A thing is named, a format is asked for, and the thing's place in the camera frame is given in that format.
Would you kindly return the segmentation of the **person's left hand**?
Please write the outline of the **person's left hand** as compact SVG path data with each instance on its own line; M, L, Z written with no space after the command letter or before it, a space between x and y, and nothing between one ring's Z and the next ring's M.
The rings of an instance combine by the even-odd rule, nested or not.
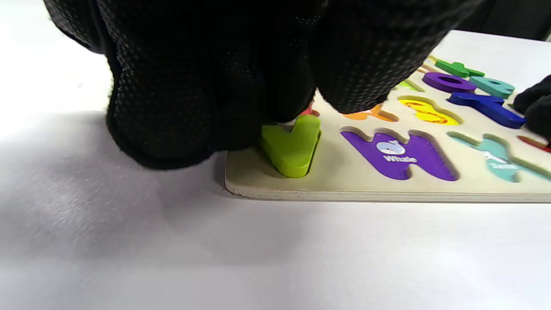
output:
M370 110L478 0L46 0L55 26L113 76L106 125L144 167L246 149L316 91Z

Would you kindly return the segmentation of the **person's right hand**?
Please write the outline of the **person's right hand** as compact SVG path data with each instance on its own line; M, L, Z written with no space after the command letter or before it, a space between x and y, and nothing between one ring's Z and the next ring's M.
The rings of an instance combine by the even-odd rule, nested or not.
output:
M513 108L525 116L525 126L551 141L551 76L518 94Z

